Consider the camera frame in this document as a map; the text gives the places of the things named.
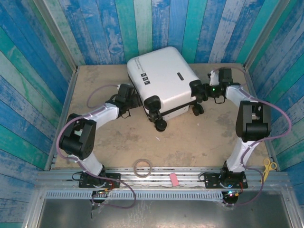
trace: scissors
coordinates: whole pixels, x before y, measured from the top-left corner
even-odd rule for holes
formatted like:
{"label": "scissors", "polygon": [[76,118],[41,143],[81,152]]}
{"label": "scissors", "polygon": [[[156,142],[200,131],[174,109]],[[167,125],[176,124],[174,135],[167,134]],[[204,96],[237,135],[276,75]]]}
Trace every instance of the scissors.
{"label": "scissors", "polygon": [[264,177],[264,183],[268,177],[268,174],[269,174],[269,171],[271,170],[275,170],[277,165],[275,162],[270,162],[270,159],[269,158],[265,158],[263,160],[263,164],[265,165],[265,171],[263,173],[263,177]]}

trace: blue wooden wall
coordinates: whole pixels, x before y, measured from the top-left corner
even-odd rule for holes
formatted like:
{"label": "blue wooden wall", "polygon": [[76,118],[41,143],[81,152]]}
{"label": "blue wooden wall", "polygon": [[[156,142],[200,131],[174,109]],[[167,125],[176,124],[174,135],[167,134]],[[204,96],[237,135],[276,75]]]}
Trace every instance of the blue wooden wall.
{"label": "blue wooden wall", "polygon": [[[288,171],[300,205],[304,205],[304,1],[290,0],[249,68],[257,96],[283,109],[291,133],[272,141],[282,170]],[[287,122],[272,112],[272,135]]]}
{"label": "blue wooden wall", "polygon": [[1,0],[0,227],[22,225],[71,75],[33,0]]}
{"label": "blue wooden wall", "polygon": [[279,0],[44,0],[76,64],[166,46],[188,63],[244,63]]}

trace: plywood board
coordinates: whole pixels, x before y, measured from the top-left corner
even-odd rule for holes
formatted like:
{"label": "plywood board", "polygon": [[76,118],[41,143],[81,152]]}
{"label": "plywood board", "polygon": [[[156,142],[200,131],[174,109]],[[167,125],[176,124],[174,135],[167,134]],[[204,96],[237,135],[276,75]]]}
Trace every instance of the plywood board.
{"label": "plywood board", "polygon": [[[207,73],[227,64],[190,64],[202,80],[208,82]],[[245,83],[241,72],[232,71],[235,82]],[[81,66],[69,114],[90,111],[86,100],[96,88],[107,84],[128,82],[126,65]],[[90,105],[102,104],[116,88],[97,92]],[[131,117],[119,118],[98,129],[94,153],[106,167],[132,167],[140,158],[153,166],[222,166],[230,156],[236,142],[235,122],[238,108],[229,100],[215,104],[212,99],[202,103],[205,113],[194,116],[191,109],[168,121],[167,129],[160,133],[148,120],[142,107],[132,109]],[[267,157],[265,145],[258,145],[249,159],[250,165],[263,165]],[[77,167],[57,158],[56,168]]]}

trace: white suitcase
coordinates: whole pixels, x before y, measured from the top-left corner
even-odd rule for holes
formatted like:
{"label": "white suitcase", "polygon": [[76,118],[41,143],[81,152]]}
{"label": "white suitcase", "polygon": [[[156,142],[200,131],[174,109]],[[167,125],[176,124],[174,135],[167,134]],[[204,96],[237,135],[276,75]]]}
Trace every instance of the white suitcase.
{"label": "white suitcase", "polygon": [[129,78],[139,94],[144,110],[158,131],[166,121],[188,111],[203,114],[201,81],[174,47],[165,47],[127,63]]}

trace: black caster wheel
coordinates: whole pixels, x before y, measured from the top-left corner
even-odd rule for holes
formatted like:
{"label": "black caster wheel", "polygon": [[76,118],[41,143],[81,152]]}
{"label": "black caster wheel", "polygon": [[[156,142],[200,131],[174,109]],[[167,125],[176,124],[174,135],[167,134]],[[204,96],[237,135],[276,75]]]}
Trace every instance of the black caster wheel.
{"label": "black caster wheel", "polygon": [[193,111],[193,113],[194,113],[195,116],[198,116],[198,115],[204,113],[204,109],[203,109],[203,107],[200,104],[195,104],[192,107],[192,111]]}
{"label": "black caster wheel", "polygon": [[155,122],[155,128],[159,132],[163,132],[164,130],[166,130],[166,127],[167,127],[167,122],[164,121],[163,119],[162,120],[157,120]]}

